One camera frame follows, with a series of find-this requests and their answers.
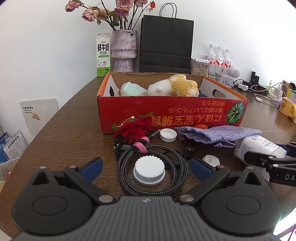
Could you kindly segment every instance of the vase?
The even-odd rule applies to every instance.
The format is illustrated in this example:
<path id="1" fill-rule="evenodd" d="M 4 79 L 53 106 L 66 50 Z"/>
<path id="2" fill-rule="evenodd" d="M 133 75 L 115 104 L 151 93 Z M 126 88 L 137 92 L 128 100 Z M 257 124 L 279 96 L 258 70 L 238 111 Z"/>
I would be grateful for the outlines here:
<path id="1" fill-rule="evenodd" d="M 134 30 L 113 31 L 111 57 L 115 59 L 114 72 L 133 72 L 133 58 L 138 56 L 137 35 Z"/>

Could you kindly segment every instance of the milk carton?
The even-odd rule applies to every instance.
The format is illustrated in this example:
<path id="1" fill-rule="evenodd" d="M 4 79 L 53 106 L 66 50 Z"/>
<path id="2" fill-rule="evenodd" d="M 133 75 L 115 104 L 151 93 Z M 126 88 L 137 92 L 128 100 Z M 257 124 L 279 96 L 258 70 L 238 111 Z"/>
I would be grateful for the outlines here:
<path id="1" fill-rule="evenodd" d="M 98 34 L 96 38 L 96 75 L 106 76 L 110 72 L 110 34 Z"/>

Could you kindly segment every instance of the red cardboard box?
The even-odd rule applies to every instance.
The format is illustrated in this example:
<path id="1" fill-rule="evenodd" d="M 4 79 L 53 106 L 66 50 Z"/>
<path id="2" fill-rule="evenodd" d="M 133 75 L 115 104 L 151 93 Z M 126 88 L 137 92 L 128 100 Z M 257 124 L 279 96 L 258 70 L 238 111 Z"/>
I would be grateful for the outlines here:
<path id="1" fill-rule="evenodd" d="M 109 72 L 97 94 L 102 132 L 114 133 L 112 125 L 120 125 L 134 116 L 153 112 L 151 130 L 180 126 L 239 126 L 248 99 L 228 87 L 203 76 L 187 74 L 197 82 L 199 97 L 185 96 L 120 96 L 121 86 L 131 81 L 147 89 L 149 85 L 168 79 L 174 73 Z"/>

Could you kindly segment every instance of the stuffed toy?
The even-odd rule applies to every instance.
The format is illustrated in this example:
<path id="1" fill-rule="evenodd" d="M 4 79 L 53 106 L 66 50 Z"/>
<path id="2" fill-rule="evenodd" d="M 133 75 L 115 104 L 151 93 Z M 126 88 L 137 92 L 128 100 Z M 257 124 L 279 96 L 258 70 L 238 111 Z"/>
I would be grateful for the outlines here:
<path id="1" fill-rule="evenodd" d="M 183 74 L 175 74 L 169 79 L 158 81 L 148 87 L 149 96 L 194 96 L 198 97 L 197 83 L 187 80 Z"/>

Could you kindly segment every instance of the yellow cup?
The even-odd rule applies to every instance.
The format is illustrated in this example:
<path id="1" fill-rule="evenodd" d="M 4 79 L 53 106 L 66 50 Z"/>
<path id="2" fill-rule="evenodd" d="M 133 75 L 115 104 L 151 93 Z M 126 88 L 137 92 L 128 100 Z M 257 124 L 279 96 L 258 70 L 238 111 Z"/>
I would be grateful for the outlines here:
<path id="1" fill-rule="evenodd" d="M 296 103 L 284 97 L 279 111 L 285 116 L 290 117 L 296 123 Z"/>

